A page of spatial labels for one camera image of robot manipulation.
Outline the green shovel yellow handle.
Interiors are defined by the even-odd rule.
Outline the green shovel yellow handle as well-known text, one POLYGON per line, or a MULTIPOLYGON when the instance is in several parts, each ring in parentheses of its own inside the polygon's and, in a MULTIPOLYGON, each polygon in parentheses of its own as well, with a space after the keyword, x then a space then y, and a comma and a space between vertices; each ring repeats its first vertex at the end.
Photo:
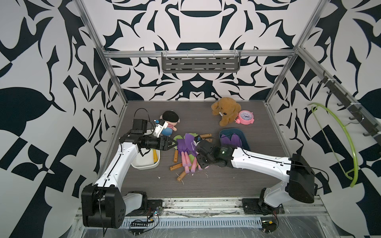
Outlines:
POLYGON ((158 162, 158 155, 157 155, 157 151, 155 149, 153 150, 153 162, 154 162, 154 164, 156 164, 158 162))

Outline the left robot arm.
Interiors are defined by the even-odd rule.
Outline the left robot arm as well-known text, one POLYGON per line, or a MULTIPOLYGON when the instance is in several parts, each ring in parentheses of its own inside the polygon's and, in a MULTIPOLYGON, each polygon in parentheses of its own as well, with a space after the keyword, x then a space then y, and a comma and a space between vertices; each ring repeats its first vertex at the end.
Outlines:
POLYGON ((178 145, 168 136, 131 133, 120 137, 119 142, 117 154, 104 174, 81 193, 82 220, 86 227, 119 228, 126 215, 142 207, 142 193, 121 195, 123 181, 141 149, 167 151, 178 145))

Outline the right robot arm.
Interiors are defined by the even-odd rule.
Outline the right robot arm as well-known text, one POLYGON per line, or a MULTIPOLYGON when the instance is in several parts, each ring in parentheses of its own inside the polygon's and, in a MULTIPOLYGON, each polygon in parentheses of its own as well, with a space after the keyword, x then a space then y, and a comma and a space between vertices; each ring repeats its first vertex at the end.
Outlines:
POLYGON ((217 146, 206 140, 198 142, 194 148, 203 169, 210 165, 247 169, 280 180, 272 187, 263 188, 258 199, 242 201, 247 214, 273 214, 291 200, 306 204, 315 201, 315 173, 300 155, 274 157, 233 145, 217 146))

